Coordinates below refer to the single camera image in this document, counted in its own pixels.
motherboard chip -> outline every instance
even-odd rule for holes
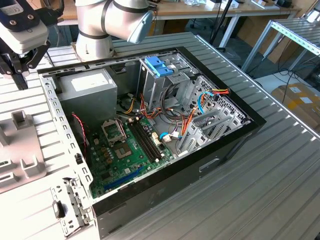
[[[129,145],[126,142],[117,144],[116,146],[114,146],[113,150],[115,151],[116,156],[119,159],[123,159],[132,154]]]
[[[108,171],[101,174],[101,178],[102,178],[103,180],[105,180],[105,179],[107,179],[107,178],[109,178],[109,177],[110,177],[110,173],[109,173]]]

yellow wire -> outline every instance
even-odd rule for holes
[[[135,102],[135,100],[132,99],[131,106],[130,106],[129,110],[125,111],[124,114],[129,114],[132,112],[132,110],[134,109],[134,102]]]
[[[228,91],[228,89],[212,89],[212,91],[225,92]]]

green motherboard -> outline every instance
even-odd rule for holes
[[[146,118],[139,119],[135,125],[125,122],[122,128],[126,140],[115,142],[114,145],[109,144],[101,127],[88,137],[91,159],[89,168],[93,175],[90,189],[93,198],[100,197],[173,159],[168,148],[162,143],[157,145],[154,142],[154,130]],[[108,131],[113,137],[118,135],[115,125],[109,127]],[[150,149],[157,153],[154,157]]]

motherboard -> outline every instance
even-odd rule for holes
[[[92,133],[88,137],[92,197],[98,198],[170,162],[171,151],[156,141],[155,135],[145,117],[124,123],[106,121]]]

workbench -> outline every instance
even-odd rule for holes
[[[107,240],[306,239],[320,231],[320,137],[201,37],[189,32],[152,36],[141,44],[114,41],[120,56],[184,46],[267,123],[224,165],[108,236]],[[51,48],[55,66],[76,63],[72,47]],[[40,68],[50,66],[44,58]],[[0,195],[1,237],[63,240],[50,186],[73,175],[39,77],[18,91],[0,79],[0,120],[32,114],[47,176]],[[94,226],[70,239],[98,240]]]

